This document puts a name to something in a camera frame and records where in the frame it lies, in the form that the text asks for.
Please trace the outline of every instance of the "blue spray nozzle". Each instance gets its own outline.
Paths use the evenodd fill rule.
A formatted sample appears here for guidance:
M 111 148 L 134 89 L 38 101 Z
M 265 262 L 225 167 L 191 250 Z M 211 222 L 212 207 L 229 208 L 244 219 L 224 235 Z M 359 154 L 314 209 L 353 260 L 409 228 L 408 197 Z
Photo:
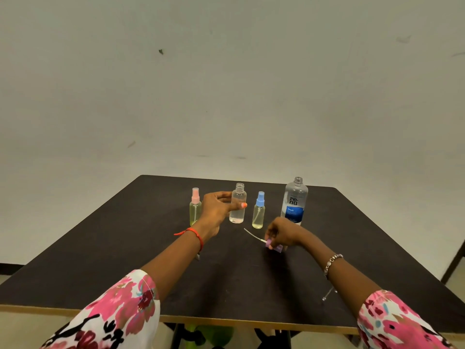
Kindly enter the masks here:
M 257 198 L 257 206 L 263 207 L 264 206 L 264 192 L 259 191 L 259 198 Z

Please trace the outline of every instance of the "silver bracelet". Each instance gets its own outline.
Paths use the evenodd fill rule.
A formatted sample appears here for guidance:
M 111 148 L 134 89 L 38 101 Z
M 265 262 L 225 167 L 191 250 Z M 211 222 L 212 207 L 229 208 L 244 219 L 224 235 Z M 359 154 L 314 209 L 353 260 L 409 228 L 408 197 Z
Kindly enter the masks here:
M 324 270 L 324 275 L 326 277 L 326 279 L 328 279 L 328 269 L 329 267 L 331 266 L 331 264 L 338 258 L 344 258 L 344 256 L 342 256 L 341 254 L 335 254 L 333 257 L 331 257 L 328 261 L 328 263 L 326 264 L 326 268 Z

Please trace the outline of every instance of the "wooden table edge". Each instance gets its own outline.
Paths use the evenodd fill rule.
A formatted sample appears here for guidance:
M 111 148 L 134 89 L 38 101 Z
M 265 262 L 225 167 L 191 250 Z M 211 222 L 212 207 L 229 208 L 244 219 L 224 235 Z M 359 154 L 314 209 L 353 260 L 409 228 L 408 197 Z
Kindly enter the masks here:
M 80 312 L 80 310 L 0 304 L 0 312 L 74 317 Z M 322 325 L 315 325 L 315 324 L 298 324 L 298 323 L 262 322 L 262 321 L 248 321 L 248 320 L 235 320 L 235 319 L 222 319 L 222 318 L 160 315 L 160 322 L 196 324 L 196 325 L 230 326 L 230 327 L 247 327 L 247 328 L 260 328 L 260 329 L 282 329 L 282 330 L 295 330 L 295 331 L 301 331 L 301 332 L 358 334 L 358 330 L 356 327 L 322 326 Z M 450 341 L 465 340 L 465 333 L 441 333 L 441 334 Z

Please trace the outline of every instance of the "table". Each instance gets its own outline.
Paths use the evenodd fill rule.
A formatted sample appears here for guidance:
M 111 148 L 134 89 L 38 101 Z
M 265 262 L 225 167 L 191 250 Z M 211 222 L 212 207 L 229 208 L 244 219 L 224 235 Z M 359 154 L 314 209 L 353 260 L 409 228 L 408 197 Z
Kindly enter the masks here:
M 189 225 L 201 194 L 236 182 L 142 175 L 0 286 L 0 310 L 73 316 Z M 280 214 L 284 184 L 245 182 L 242 224 L 225 221 L 161 307 L 160 321 L 357 334 L 356 321 L 302 248 L 270 251 L 247 234 L 265 192 L 265 225 Z M 308 187 L 302 226 L 397 294 L 448 338 L 465 338 L 465 304 L 333 187 Z

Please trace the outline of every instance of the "floor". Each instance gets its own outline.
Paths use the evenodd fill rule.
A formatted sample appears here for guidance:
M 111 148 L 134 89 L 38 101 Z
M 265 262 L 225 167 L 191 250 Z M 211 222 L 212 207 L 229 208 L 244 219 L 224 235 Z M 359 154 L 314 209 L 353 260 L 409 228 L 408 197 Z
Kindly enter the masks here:
M 0 283 L 7 276 L 0 276 Z M 465 258 L 450 277 L 447 287 L 460 299 L 465 301 Z M 31 349 L 38 348 L 47 337 L 55 330 L 67 323 L 70 319 L 61 316 L 44 316 L 28 314 L 0 313 L 0 343 L 3 348 L 9 349 Z M 169 348 L 172 331 L 164 324 L 159 326 L 154 340 L 153 348 Z M 454 342 L 457 349 L 465 349 L 465 341 Z M 259 340 L 253 329 L 236 328 L 236 332 L 227 349 L 255 349 L 259 346 Z M 353 349 L 354 346 L 342 335 L 308 333 L 303 332 L 292 339 L 293 349 L 331 348 L 331 349 Z M 204 345 L 201 349 L 210 349 L 211 346 Z

